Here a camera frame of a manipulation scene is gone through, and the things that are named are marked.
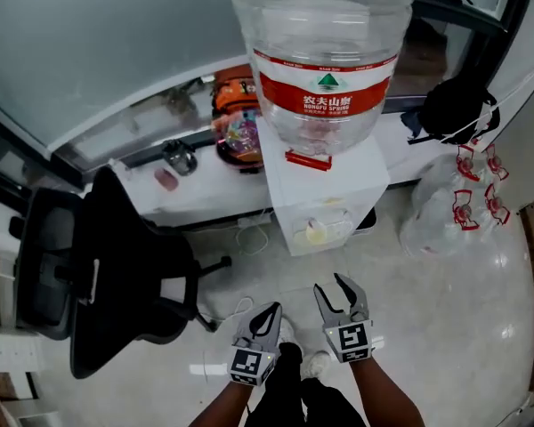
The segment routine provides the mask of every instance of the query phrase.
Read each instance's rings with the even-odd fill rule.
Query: black pants
[[[366,424],[354,407],[335,388],[316,378],[301,381],[301,350],[294,343],[282,343],[281,355],[265,383],[265,394],[246,421],[246,427],[324,426]],[[304,419],[301,399],[307,407]]]

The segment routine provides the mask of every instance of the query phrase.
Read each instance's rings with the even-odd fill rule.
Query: black bag
[[[437,85],[427,94],[423,106],[401,115],[404,125],[414,130],[414,134],[416,123],[429,133],[429,136],[414,138],[408,143],[417,144],[432,139],[440,141],[446,138],[479,118],[483,103],[495,106],[497,100],[473,77],[459,75]],[[496,108],[484,130],[477,132],[476,124],[470,125],[443,143],[467,144],[472,138],[478,138],[498,128],[499,124],[500,112]]]

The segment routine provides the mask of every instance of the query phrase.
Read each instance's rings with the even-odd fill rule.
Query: white tile floor
[[[289,256],[276,224],[265,227],[271,242],[255,256],[239,253],[236,230],[191,234],[203,263],[223,254],[234,261],[231,270],[201,281],[201,308],[226,317],[243,296],[255,305],[278,301],[307,351],[326,348],[312,286],[319,283],[331,302],[344,305],[333,278],[342,272],[366,290],[376,360],[416,402],[425,424],[492,427],[525,400],[530,378],[534,294],[522,225],[514,217],[506,231],[466,254],[413,261],[397,239],[409,192],[385,193],[371,235],[321,254]],[[258,239],[246,231],[241,240],[251,248]],[[173,284],[163,287],[173,290]],[[226,321],[216,334],[190,323],[166,346],[134,342],[83,381],[70,375],[69,343],[45,341],[48,368],[38,384],[68,427],[183,427],[226,384],[225,375],[210,374],[225,362],[236,323]],[[333,362],[323,382],[361,411],[348,366]],[[251,408],[260,398],[261,390],[254,390]]]

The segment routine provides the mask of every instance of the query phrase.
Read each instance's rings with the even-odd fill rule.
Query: white sneaker
[[[301,376],[305,378],[318,378],[330,367],[330,354],[326,351],[317,351],[303,364]]]
[[[295,329],[285,317],[281,318],[281,326],[279,328],[279,339],[277,340],[277,347],[279,347],[279,345],[281,345],[282,343],[294,343],[301,349],[301,356],[304,356],[303,347],[301,346],[301,343],[296,340]]]

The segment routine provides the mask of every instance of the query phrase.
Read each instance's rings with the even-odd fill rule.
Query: black office chair
[[[117,176],[103,167],[85,198],[38,189],[25,220],[16,264],[19,326],[54,340],[71,336],[71,372],[86,378],[135,339],[169,343],[189,320],[217,325],[198,312],[198,279],[231,265],[202,269],[173,228],[136,212]],[[183,302],[160,297],[161,280],[186,278]]]

